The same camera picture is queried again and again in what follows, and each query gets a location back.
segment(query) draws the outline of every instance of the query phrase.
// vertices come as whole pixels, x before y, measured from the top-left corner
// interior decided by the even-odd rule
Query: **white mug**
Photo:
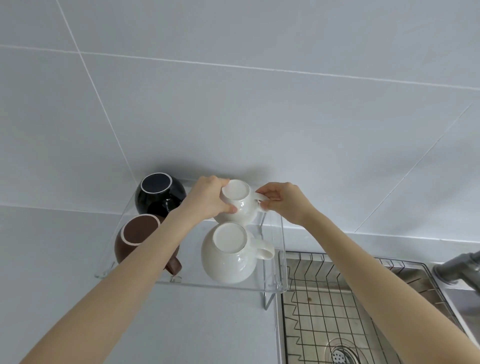
[[[275,256],[271,242],[256,239],[236,222],[224,222],[211,229],[202,244],[202,265],[217,282],[233,284],[246,280],[255,270],[257,259]]]
[[[233,221],[240,225],[250,224],[258,212],[266,212],[260,207],[260,201],[268,200],[264,194],[253,192],[250,186],[244,181],[230,180],[230,182],[222,188],[220,199],[235,206],[237,212],[234,214],[221,213],[215,216],[218,223]]]

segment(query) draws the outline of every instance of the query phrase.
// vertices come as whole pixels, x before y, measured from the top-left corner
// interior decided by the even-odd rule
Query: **person's right arm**
[[[316,210],[298,186],[271,182],[257,192],[270,198],[263,208],[313,235],[403,362],[480,363],[480,350],[460,329]]]

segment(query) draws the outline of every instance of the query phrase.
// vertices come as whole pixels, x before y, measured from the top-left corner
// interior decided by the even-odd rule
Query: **person's left hand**
[[[179,208],[195,219],[195,223],[213,218],[221,212],[233,214],[237,208],[220,200],[220,191],[230,179],[217,176],[200,177]]]

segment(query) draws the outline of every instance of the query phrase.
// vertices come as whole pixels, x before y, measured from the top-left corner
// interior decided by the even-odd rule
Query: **forearm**
[[[479,361],[480,352],[464,333],[327,217],[315,212],[304,227],[406,364]]]
[[[29,352],[22,364],[102,363],[196,221],[178,208]]]

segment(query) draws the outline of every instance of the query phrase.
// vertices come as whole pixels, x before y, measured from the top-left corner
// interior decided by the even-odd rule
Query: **faucet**
[[[455,284],[462,279],[480,294],[480,251],[463,253],[443,264],[433,267],[433,273],[447,284]]]

